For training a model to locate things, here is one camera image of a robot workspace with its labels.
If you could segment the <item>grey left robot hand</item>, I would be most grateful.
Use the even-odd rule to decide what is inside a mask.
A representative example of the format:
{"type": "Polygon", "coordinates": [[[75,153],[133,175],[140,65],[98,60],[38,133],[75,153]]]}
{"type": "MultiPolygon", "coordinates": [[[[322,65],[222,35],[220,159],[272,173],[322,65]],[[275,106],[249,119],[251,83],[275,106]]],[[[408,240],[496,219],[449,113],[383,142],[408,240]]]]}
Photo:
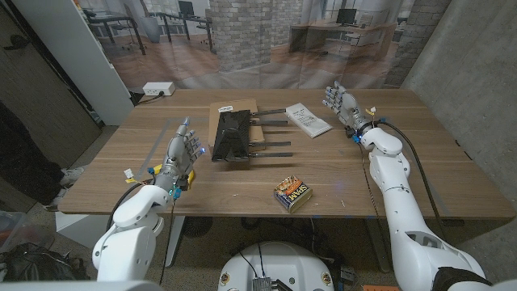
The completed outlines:
{"type": "Polygon", "coordinates": [[[157,174],[154,185],[169,191],[188,189],[188,177],[196,159],[205,152],[194,130],[188,130],[190,118],[186,117],[170,140],[162,168],[157,174]]]}

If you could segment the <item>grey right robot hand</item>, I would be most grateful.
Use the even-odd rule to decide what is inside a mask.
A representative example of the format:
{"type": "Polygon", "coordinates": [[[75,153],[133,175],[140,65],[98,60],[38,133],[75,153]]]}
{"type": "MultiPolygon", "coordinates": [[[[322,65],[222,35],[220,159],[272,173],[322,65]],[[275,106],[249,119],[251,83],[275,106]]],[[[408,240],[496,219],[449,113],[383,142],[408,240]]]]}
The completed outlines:
{"type": "Polygon", "coordinates": [[[373,122],[365,117],[355,97],[339,82],[326,88],[326,98],[322,102],[344,124],[348,138],[361,138],[373,128],[373,122]]]}

